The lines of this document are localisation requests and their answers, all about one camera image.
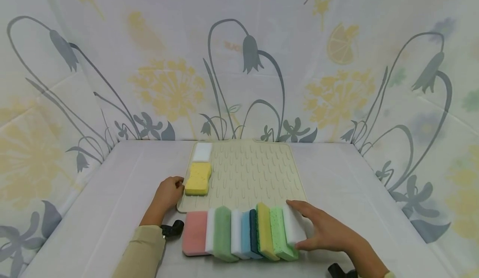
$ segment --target sponge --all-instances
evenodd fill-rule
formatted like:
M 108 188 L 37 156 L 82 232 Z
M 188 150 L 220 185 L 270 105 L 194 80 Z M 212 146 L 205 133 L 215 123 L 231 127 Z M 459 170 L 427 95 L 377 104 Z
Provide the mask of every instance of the sponge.
M 240 259 L 249 259 L 242 253 L 242 213 L 235 209 L 231 212 L 231 253 Z
M 237 261 L 238 258 L 231 254 L 231 211 L 226 206 L 221 206 L 215 212 L 215 236 L 212 254 L 226 262 Z
M 303 218 L 298 211 L 285 204 L 283 206 L 283 220 L 288 245 L 294 247 L 296 243 L 306 240 L 306 233 L 303 228 Z
M 212 243 L 215 237 L 215 208 L 208 210 L 207 216 L 207 236 L 205 241 L 205 252 L 212 254 Z
M 208 255 L 205 252 L 207 218 L 207 211 L 192 211 L 186 214 L 182 244 L 186 256 Z
M 261 259 L 263 258 L 261 255 L 258 255 L 251 251 L 251 237 L 249 235 L 250 227 L 249 227 L 249 211 L 243 212 L 242 214 L 242 221 L 241 221 L 241 253 L 248 258 L 252 259 Z
M 283 208 L 275 207 L 270 211 L 271 216 L 271 234 L 272 245 L 276 256 L 293 261 L 298 259 L 298 252 L 286 243 L 286 233 L 284 232 Z
M 256 209 L 249 211 L 249 243 L 251 252 L 262 258 L 262 255 L 258 249 L 258 217 Z
M 209 162 L 212 150 L 212 143 L 198 142 L 193 152 L 193 162 Z
M 190 177 L 185 185 L 185 194 L 187 196 L 207 195 L 210 176 L 211 164 L 209 162 L 192 162 L 190 167 Z
M 256 205 L 256 211 L 258 212 L 259 251 L 268 259 L 278 261 L 279 257 L 275 255 L 272 246 L 270 209 L 259 202 Z

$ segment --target white melamine sponge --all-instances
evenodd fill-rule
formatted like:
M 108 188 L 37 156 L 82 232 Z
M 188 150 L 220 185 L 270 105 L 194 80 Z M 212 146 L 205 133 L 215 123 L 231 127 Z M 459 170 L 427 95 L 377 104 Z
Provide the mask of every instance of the white melamine sponge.
M 231 253 L 240 259 L 249 259 L 242 253 L 242 212 L 235 209 L 231 212 Z
M 207 216 L 207 237 L 205 241 L 205 252 L 212 254 L 212 244 L 215 238 L 215 208 L 208 209 Z
M 198 142 L 193 152 L 192 162 L 209 162 L 212 150 L 212 143 Z
M 289 205 L 283 206 L 284 231 L 288 245 L 294 248 L 296 243 L 306 240 L 303 216 Z

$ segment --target drying mat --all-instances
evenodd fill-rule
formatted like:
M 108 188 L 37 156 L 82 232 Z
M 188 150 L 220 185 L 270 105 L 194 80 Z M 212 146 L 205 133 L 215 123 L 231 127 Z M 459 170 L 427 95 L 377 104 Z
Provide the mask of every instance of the drying mat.
M 185 182 L 190 176 L 191 157 Z M 236 139 L 212 142 L 212 173 L 207 196 L 185 196 L 178 211 L 207 211 L 222 205 L 248 211 L 263 202 L 273 207 L 286 199 L 304 200 L 303 185 L 289 145 Z

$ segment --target sleeve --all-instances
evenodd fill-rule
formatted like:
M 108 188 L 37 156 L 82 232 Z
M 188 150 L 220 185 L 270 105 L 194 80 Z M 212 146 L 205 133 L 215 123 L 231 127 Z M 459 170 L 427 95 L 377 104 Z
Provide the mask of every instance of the sleeve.
M 112 277 L 154 278 L 164 247 L 165 239 L 160 227 L 137 227 Z
M 393 272 L 388 272 L 388 273 L 384 276 L 384 278 L 396 278 L 396 275 L 394 275 Z

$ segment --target hand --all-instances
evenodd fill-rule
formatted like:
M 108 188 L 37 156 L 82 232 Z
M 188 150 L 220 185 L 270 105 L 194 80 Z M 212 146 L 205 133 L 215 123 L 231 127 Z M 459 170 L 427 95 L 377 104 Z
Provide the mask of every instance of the hand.
M 308 202 L 290 200 L 286 202 L 303 217 L 309 218 L 314 226 L 314 235 L 297 243 L 295 249 L 344 251 L 361 277 L 382 278 L 389 272 L 368 241 L 354 230 Z
M 183 177 L 168 177 L 160 183 L 140 226 L 161 225 L 166 212 L 174 208 L 183 196 Z
M 314 235 L 297 243 L 295 246 L 297 250 L 347 251 L 354 244 L 363 240 L 354 230 L 308 202 L 296 200 L 287 200 L 286 202 L 293 209 L 299 211 L 303 217 L 309 218 L 314 226 Z

